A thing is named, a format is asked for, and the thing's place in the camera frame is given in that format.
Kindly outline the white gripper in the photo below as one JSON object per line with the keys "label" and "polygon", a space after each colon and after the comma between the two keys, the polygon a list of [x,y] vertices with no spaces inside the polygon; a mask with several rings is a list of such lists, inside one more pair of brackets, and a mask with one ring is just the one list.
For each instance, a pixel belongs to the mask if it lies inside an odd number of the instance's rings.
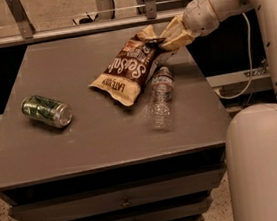
{"label": "white gripper", "polygon": [[164,51],[176,51],[190,45],[195,38],[212,33],[219,25],[210,0],[193,0],[186,6],[183,15],[176,15],[167,24],[161,33],[164,38],[161,48]]}

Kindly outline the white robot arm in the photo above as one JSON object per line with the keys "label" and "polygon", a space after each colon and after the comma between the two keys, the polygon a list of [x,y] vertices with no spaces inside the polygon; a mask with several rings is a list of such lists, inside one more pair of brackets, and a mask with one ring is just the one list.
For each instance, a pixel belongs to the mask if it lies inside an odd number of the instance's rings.
{"label": "white robot arm", "polygon": [[277,0],[193,0],[163,31],[176,50],[207,36],[231,16],[256,14],[273,95],[239,111],[226,134],[234,221],[277,221]]}

